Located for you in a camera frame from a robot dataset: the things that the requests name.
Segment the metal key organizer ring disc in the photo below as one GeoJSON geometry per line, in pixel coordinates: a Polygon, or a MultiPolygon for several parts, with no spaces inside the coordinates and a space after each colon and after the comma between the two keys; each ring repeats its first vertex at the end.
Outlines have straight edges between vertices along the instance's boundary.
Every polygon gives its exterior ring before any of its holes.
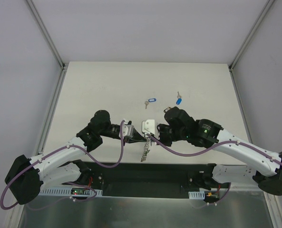
{"type": "Polygon", "coordinates": [[[150,152],[151,140],[147,138],[145,145],[143,147],[143,153],[140,162],[144,162],[147,159],[147,155],[150,152]]]}

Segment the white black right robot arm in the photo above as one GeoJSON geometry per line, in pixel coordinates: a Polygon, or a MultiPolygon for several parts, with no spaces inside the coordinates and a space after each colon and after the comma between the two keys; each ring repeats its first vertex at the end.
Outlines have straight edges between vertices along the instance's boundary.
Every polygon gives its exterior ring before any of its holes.
{"type": "Polygon", "coordinates": [[[203,175],[203,183],[214,187],[218,183],[246,182],[257,184],[259,189],[272,195],[282,195],[282,152],[272,152],[246,142],[208,120],[195,120],[178,107],[167,108],[166,124],[158,124],[159,144],[170,147],[173,142],[186,141],[204,150],[216,150],[243,163],[241,169],[217,165],[203,175]]]}

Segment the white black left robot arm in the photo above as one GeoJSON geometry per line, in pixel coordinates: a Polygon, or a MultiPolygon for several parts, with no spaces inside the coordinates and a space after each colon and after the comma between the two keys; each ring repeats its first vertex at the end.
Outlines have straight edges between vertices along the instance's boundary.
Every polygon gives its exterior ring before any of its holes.
{"type": "Polygon", "coordinates": [[[90,155],[91,151],[102,145],[103,137],[120,140],[122,147],[126,143],[146,141],[131,121],[112,124],[109,112],[99,110],[87,126],[62,147],[31,158],[25,155],[17,157],[5,178],[7,186],[4,191],[10,190],[16,203],[24,205],[35,199],[42,190],[54,185],[66,182],[86,184],[90,170],[80,157],[90,155]]]}

